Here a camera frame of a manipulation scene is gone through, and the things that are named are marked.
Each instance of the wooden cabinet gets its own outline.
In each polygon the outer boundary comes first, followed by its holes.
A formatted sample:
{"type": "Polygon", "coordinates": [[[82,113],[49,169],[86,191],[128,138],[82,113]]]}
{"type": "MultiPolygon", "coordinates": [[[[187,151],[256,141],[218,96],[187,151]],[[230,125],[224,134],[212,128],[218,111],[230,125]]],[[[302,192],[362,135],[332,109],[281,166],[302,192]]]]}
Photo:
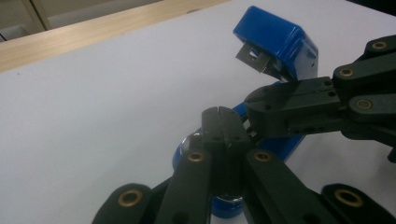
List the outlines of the wooden cabinet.
{"type": "Polygon", "coordinates": [[[13,39],[159,1],[0,0],[0,34],[13,39]]]}

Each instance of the brass screw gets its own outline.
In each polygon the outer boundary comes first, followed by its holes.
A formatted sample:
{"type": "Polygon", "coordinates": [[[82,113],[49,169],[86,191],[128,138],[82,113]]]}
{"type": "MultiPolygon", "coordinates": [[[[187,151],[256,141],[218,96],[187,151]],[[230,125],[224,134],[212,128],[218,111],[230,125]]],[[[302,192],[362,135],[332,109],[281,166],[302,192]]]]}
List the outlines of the brass screw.
{"type": "Polygon", "coordinates": [[[254,154],[254,158],[257,161],[270,161],[272,156],[267,152],[256,152],[256,154],[254,154]]]}
{"type": "Polygon", "coordinates": [[[198,162],[198,161],[203,161],[205,158],[205,155],[202,152],[192,152],[189,154],[188,158],[189,158],[189,161],[198,162]]]}
{"type": "Polygon", "coordinates": [[[383,41],[378,41],[373,44],[373,49],[384,49],[387,47],[387,43],[383,41]]]}
{"type": "Polygon", "coordinates": [[[348,189],[337,189],[334,193],[335,198],[351,207],[362,207],[363,199],[357,193],[352,192],[348,189]]]}
{"type": "Polygon", "coordinates": [[[123,192],[119,197],[119,205],[122,207],[132,207],[142,201],[143,193],[138,189],[131,189],[123,192]]]}
{"type": "Polygon", "coordinates": [[[355,106],[359,109],[370,109],[373,107],[373,103],[369,100],[362,99],[362,100],[358,100],[355,103],[355,106]]]}
{"type": "Polygon", "coordinates": [[[353,70],[350,68],[341,69],[340,75],[344,77],[351,77],[353,76],[353,70]]]}

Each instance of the blue plastic cap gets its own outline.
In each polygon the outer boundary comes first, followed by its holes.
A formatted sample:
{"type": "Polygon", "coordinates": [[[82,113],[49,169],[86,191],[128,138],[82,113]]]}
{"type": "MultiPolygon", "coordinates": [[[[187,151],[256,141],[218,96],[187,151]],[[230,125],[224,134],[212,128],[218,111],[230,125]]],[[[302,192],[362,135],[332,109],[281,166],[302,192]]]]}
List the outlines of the blue plastic cap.
{"type": "Polygon", "coordinates": [[[233,33],[280,60],[295,80],[318,75],[318,49],[298,25],[250,7],[233,33]]]}

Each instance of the blue object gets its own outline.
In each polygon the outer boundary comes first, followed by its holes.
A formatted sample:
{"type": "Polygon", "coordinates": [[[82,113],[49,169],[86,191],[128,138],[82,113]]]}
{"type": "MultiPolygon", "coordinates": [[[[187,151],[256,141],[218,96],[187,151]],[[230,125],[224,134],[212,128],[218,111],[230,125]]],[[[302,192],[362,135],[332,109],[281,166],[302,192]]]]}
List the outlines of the blue object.
{"type": "MultiPolygon", "coordinates": [[[[259,69],[255,68],[259,71],[263,71],[261,66],[273,66],[271,71],[279,73],[284,73],[286,70],[286,74],[290,76],[287,80],[302,80],[318,75],[318,49],[304,30],[296,24],[257,7],[250,7],[233,33],[248,46],[248,52],[243,51],[244,56],[245,53],[248,57],[249,53],[253,53],[256,57],[252,61],[263,60],[262,63],[256,64],[259,69]]],[[[237,105],[233,110],[241,118],[246,115],[244,103],[237,105]]],[[[268,138],[262,140],[258,148],[270,150],[285,161],[303,139],[303,135],[268,138]]],[[[183,150],[186,149],[181,143],[172,160],[174,169],[177,167],[183,150]]],[[[216,217],[236,217],[241,212],[242,198],[212,198],[212,214],[216,217]]]]}
{"type": "Polygon", "coordinates": [[[318,49],[300,26],[250,7],[233,33],[283,63],[294,80],[317,76],[318,49]]]}

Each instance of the white table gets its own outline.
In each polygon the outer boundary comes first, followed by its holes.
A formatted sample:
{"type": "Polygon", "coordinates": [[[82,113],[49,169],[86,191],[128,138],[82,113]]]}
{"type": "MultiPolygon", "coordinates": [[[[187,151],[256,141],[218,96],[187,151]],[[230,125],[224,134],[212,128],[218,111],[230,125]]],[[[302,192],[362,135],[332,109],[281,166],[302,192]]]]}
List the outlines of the white table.
{"type": "MultiPolygon", "coordinates": [[[[351,63],[396,18],[346,1],[233,0],[0,74],[0,222],[89,223],[126,183],[155,187],[210,106],[274,80],[235,59],[233,28],[255,5],[303,26],[320,76],[351,63]]],[[[311,189],[356,187],[396,216],[389,147],[307,136],[287,165],[311,189]]],[[[246,223],[244,216],[212,223],[246,223]]]]}

